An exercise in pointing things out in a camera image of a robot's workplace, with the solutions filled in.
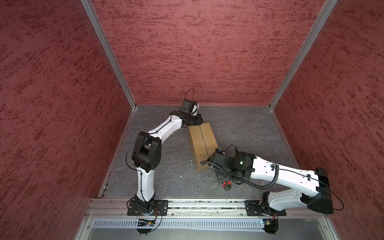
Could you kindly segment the brown cardboard express box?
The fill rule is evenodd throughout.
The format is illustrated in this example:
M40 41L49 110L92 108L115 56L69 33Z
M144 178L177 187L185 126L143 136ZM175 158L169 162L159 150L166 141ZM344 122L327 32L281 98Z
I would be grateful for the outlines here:
M200 126L189 127L190 142L195 161L195 167L198 172L205 171L208 165L200 165L218 148L216 138L210 123L203 123Z

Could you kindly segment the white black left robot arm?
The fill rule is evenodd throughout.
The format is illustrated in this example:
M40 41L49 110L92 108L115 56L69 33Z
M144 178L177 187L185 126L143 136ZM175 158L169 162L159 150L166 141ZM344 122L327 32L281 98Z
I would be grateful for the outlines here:
M180 109L171 112L159 126L149 132L138 133L132 152L134 170L138 173L134 201L145 214L150 214L155 207L154 175L161 161L162 143L179 129L200 126L204 120L198 109L197 102L184 100Z

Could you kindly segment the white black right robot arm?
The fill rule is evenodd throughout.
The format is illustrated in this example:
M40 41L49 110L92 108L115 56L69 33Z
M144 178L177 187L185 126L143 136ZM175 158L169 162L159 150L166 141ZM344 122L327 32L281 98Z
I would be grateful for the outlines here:
M215 170L225 191L232 184L246 184L265 190L257 201L246 201L249 216L285 216L287 209L307 208L331 215L335 209L326 169L294 169L272 163L246 152L227 156L221 149L200 163Z

